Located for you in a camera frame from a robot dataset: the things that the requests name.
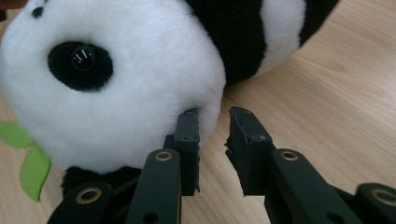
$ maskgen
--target wooden table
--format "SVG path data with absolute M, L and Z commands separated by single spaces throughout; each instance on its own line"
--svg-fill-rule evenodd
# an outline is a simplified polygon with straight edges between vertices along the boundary
M 183 199 L 182 223 L 269 223 L 263 197 L 243 197 L 224 155 L 233 105 L 255 113 L 277 147 L 303 153 L 330 184 L 351 193 L 365 182 L 396 188 L 396 2 L 342 1 L 297 54 L 226 88 L 201 150 L 202 192 Z M 1 95 L 0 120 L 13 120 Z M 0 153 L 0 223 L 45 223 L 62 199 L 63 173 L 52 168 L 35 203 L 19 184 L 26 152 L 0 143 Z

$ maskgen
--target white fur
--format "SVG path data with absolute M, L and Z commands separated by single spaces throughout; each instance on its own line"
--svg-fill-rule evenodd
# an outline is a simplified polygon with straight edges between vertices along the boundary
M 262 1 L 261 15 L 267 48 L 257 75 L 274 68 L 299 49 L 304 14 L 305 0 Z
M 102 91 L 73 91 L 51 74 L 48 54 L 68 41 L 109 52 L 114 75 Z M 0 48 L 0 84 L 17 120 L 63 169 L 142 168 L 177 115 L 195 107 L 205 141 L 224 79 L 218 51 L 183 0 L 31 0 Z

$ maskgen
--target stuffed panda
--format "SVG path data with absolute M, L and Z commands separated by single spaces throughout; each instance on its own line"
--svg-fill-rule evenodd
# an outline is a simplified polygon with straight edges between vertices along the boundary
M 2 39 L 1 91 L 67 189 L 135 175 L 186 110 L 203 143 L 224 85 L 284 61 L 337 2 L 30 0 Z

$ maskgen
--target green leaf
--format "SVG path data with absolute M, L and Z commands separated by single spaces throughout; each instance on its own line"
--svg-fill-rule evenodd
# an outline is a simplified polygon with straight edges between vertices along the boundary
M 20 172 L 21 186 L 35 201 L 40 201 L 41 190 L 50 172 L 50 158 L 34 144 L 26 155 Z
M 12 147 L 29 147 L 35 140 L 14 121 L 0 122 L 0 140 Z

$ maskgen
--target black eye patch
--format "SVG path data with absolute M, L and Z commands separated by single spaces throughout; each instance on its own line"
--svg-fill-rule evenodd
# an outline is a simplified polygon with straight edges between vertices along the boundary
M 105 49 L 80 42 L 67 42 L 49 53 L 51 73 L 76 91 L 100 91 L 113 75 L 113 63 Z

